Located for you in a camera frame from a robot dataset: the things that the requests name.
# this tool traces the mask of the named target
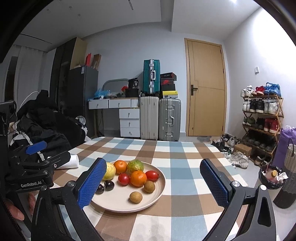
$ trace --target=white desk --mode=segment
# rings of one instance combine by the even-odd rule
[[[138,98],[115,98],[89,101],[90,110],[119,108],[121,137],[140,137]],[[94,111],[96,133],[97,111]]]

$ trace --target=teal suitcase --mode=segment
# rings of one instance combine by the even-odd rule
[[[160,94],[160,61],[158,59],[144,60],[143,92],[145,95]]]

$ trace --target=white cable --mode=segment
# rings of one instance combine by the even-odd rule
[[[34,91],[34,92],[32,92],[31,94],[34,94],[34,93],[36,93],[36,92],[39,94],[38,91]],[[26,97],[26,99],[27,99],[31,94],[29,94],[29,95]],[[20,105],[20,108],[22,107],[22,105],[23,105],[23,103],[26,101],[26,99],[22,102],[22,104]]]

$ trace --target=bottle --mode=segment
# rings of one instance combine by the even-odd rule
[[[265,174],[266,179],[268,179],[273,183],[277,183],[276,176],[277,176],[277,170],[272,170],[272,169],[269,169]]]

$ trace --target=checkered tablecloth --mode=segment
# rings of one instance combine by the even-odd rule
[[[118,214],[106,211],[93,202],[84,207],[91,223],[106,241],[202,240],[223,211],[200,174],[203,158],[209,158],[230,180],[247,186],[218,149],[209,144],[100,137],[72,149],[70,153],[78,155],[80,166],[56,170],[55,186],[77,180],[98,157],[107,162],[139,159],[158,167],[166,177],[163,195],[143,211]],[[245,207],[229,234],[229,240],[235,237],[244,212]],[[72,237],[79,240],[65,209],[62,213]]]

